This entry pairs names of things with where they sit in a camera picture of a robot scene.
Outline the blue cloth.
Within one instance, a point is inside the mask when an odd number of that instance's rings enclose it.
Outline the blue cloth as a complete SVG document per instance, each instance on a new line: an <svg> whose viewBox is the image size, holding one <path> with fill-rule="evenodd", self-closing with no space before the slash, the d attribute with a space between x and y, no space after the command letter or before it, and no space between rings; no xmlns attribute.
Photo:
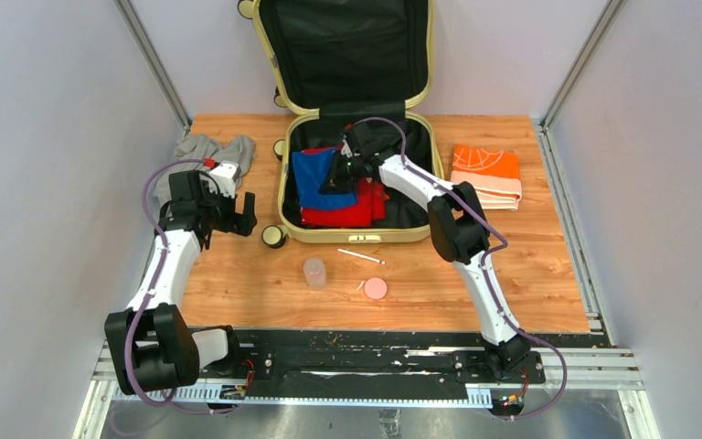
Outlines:
<svg viewBox="0 0 702 439"><path fill-rule="evenodd" d="M323 194L322 184L328 177L335 149L333 147L306 149L293 152L290 163L298 191L299 206L303 209L339 210L355 206L354 192Z"/></svg>

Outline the red shirt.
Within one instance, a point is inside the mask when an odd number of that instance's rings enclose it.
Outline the red shirt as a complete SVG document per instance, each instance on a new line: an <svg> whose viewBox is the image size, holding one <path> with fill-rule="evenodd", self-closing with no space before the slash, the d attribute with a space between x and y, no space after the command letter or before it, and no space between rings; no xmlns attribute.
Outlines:
<svg viewBox="0 0 702 439"><path fill-rule="evenodd" d="M385 202L389 200L389 196L382 184L371 179L362 179L356 189L350 192L356 194L357 203L345 209L303 209L298 202L302 224L325 228L369 228L374 222L386 217Z"/></svg>

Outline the clear plastic cup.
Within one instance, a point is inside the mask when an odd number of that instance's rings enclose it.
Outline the clear plastic cup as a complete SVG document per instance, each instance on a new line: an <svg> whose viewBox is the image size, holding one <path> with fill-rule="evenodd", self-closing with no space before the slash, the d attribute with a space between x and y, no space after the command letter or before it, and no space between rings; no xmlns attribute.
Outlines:
<svg viewBox="0 0 702 439"><path fill-rule="evenodd" d="M303 274L307 285L315 290L326 286L326 267L320 258L310 258L303 264Z"/></svg>

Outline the orange white towel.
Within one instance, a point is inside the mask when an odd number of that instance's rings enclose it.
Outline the orange white towel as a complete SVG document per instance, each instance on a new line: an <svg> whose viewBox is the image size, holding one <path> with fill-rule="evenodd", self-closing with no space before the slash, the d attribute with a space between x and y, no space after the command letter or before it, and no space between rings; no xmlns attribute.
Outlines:
<svg viewBox="0 0 702 439"><path fill-rule="evenodd" d="M518 210L523 196L519 157L510 152L456 145L451 182L470 183L484 210Z"/></svg>

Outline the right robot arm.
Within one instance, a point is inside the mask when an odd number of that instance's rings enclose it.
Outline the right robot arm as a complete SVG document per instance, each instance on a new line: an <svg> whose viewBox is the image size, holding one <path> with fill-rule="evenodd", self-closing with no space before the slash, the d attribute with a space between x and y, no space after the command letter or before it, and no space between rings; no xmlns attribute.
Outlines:
<svg viewBox="0 0 702 439"><path fill-rule="evenodd" d="M514 318L491 260L488 224L473 186L452 183L407 156L407 137L385 142L370 134L372 118L347 125L320 191L339 195L370 178L394 189L427 213L431 243L460 275L481 323L487 373L509 381L520 372L531 343Z"/></svg>

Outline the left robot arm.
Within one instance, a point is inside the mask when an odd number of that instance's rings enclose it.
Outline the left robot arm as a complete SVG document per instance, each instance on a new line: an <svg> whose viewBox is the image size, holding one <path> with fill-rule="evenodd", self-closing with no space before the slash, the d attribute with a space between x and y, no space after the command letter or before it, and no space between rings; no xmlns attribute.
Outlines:
<svg viewBox="0 0 702 439"><path fill-rule="evenodd" d="M167 175L168 199L154 226L154 251L133 299L111 313L104 332L121 391L148 398L196 383L203 369L236 376L248 362L230 326L190 328L181 313L190 272L216 231L248 237L256 225L255 196L236 210L239 168L210 162Z"/></svg>

